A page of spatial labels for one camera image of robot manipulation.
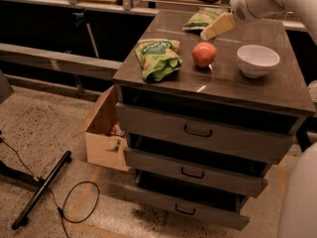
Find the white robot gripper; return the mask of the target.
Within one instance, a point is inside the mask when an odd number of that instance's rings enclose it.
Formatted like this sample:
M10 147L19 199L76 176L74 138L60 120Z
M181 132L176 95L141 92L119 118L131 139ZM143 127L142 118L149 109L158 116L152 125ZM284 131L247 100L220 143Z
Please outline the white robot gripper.
M274 12L272 0L233 0L232 13L222 13L201 33L203 41L211 40L235 27L235 21L244 24L264 18Z

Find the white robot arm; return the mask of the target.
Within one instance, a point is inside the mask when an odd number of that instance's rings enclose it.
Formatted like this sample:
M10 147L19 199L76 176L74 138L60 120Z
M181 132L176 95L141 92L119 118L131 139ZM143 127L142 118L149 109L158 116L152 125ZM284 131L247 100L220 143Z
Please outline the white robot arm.
M233 0L228 21L243 24L280 12L299 16L317 42L317 0ZM302 153L289 176L277 238L317 238L317 144Z

